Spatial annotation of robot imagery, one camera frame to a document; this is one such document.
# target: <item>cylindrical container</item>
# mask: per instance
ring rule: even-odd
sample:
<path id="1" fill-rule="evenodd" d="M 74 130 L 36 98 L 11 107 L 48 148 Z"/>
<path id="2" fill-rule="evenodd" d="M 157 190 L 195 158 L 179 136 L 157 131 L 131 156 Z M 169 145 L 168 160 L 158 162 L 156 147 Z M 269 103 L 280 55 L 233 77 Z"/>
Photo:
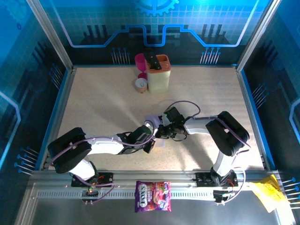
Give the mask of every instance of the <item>cylindrical container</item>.
<path id="1" fill-rule="evenodd" d="M 141 72 L 145 72 L 146 71 L 145 57 L 144 57 L 143 53 L 137 54 L 135 56 L 135 64 L 136 64 L 136 67 Z"/>
<path id="2" fill-rule="evenodd" d="M 144 78 L 138 78 L 135 81 L 135 89 L 139 93 L 144 93 L 147 90 L 147 80 Z"/>
<path id="3" fill-rule="evenodd" d="M 151 69 L 151 65 L 146 62 L 148 89 L 151 94 L 167 92 L 171 74 L 171 64 L 168 56 L 157 55 L 161 70 Z"/>

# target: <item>purple snack bag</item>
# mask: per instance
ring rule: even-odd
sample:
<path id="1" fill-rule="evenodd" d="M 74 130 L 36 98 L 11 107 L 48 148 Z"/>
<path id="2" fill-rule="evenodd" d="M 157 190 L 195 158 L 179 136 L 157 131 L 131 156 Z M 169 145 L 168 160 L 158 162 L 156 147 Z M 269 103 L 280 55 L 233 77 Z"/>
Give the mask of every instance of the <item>purple snack bag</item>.
<path id="1" fill-rule="evenodd" d="M 169 181 L 136 182 L 135 212 L 152 210 L 171 211 L 171 185 Z"/>

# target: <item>pink cup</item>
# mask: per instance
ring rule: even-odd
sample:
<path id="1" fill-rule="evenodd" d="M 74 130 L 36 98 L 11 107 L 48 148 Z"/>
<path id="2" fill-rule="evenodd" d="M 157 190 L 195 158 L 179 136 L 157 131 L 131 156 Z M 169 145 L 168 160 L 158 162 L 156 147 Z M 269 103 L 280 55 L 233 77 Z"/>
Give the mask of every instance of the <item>pink cup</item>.
<path id="1" fill-rule="evenodd" d="M 136 67 L 141 72 L 145 72 L 146 71 L 145 57 L 144 57 L 143 53 L 137 54 L 135 56 L 135 64 L 136 64 Z"/>

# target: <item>gear logo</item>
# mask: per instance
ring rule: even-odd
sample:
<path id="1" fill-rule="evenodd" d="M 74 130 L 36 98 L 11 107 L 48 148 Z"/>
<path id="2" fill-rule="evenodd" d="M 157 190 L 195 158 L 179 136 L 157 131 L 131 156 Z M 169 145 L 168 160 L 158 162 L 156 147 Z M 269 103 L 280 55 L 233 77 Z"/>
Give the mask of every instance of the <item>gear logo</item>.
<path id="1" fill-rule="evenodd" d="M 153 16 L 168 13 L 170 9 L 174 9 L 174 5 L 179 3 L 178 0 L 134 0 L 135 8 L 141 13 Z"/>
<path id="2" fill-rule="evenodd" d="M 17 21 L 17 28 L 20 30 L 20 22 L 25 19 L 27 15 L 26 0 L 2 0 L 0 6 L 6 6 L 9 14 Z"/>

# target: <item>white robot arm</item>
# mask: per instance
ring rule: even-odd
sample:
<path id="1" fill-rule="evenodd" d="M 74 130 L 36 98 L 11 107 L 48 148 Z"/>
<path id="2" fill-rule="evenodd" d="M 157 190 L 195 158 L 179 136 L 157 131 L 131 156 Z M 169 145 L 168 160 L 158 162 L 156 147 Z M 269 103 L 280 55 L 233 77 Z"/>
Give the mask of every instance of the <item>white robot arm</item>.
<path id="1" fill-rule="evenodd" d="M 177 134 L 186 137 L 210 134 L 220 150 L 211 169 L 210 179 L 214 185 L 220 186 L 223 180 L 233 173 L 234 157 L 241 147 L 247 145 L 249 139 L 248 132 L 228 112 L 212 117 L 184 118 L 172 107 L 158 116 L 158 121 L 158 127 L 155 127 L 152 121 L 146 121 L 145 125 L 134 132 L 111 137 L 86 135 L 81 128 L 74 128 L 48 146 L 55 170 L 57 173 L 70 172 L 88 181 L 97 170 L 92 162 L 83 159 L 87 155 L 132 154 L 140 149 L 150 153 L 156 138 L 175 140 Z"/>

